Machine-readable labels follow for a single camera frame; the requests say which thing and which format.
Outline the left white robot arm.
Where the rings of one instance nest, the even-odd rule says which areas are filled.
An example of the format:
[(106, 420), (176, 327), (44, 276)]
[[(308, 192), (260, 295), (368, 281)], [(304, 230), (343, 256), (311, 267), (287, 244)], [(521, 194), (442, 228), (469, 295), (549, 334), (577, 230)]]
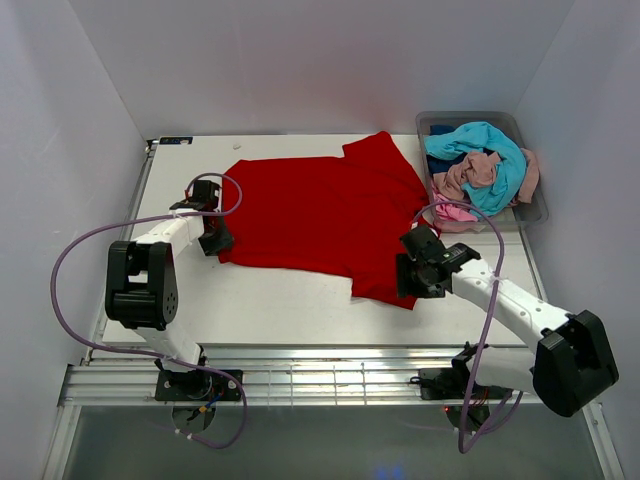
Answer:
[(233, 246), (219, 216), (221, 186), (197, 180), (184, 200), (170, 207), (170, 218), (130, 241), (116, 241), (108, 251), (105, 311), (109, 319), (143, 338), (161, 356), (193, 365), (181, 370), (178, 388), (190, 399), (205, 397), (212, 387), (203, 348), (176, 321), (179, 306), (175, 263), (193, 244), (207, 256)]

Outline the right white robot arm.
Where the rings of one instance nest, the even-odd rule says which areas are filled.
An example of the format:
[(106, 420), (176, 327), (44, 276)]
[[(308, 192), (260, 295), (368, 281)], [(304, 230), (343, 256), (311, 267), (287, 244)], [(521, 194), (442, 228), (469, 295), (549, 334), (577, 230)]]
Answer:
[(522, 350), (466, 344), (448, 368), (423, 379), (439, 397), (474, 397), (485, 387), (536, 395), (552, 412), (570, 417), (619, 379), (601, 319), (571, 313), (498, 278), (480, 254), (463, 243), (450, 247), (425, 225), (400, 239), (396, 257), (401, 297), (455, 295), (488, 313), (525, 345)]

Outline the red t shirt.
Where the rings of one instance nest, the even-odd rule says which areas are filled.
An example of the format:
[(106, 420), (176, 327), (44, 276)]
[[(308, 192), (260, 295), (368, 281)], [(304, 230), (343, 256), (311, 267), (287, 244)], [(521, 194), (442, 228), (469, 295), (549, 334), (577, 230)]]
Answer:
[(337, 275), (351, 294), (404, 309), (395, 258), (400, 238), (428, 203), (391, 135), (346, 144), (340, 157), (240, 160), (226, 172), (222, 205), (233, 246), (223, 263)]

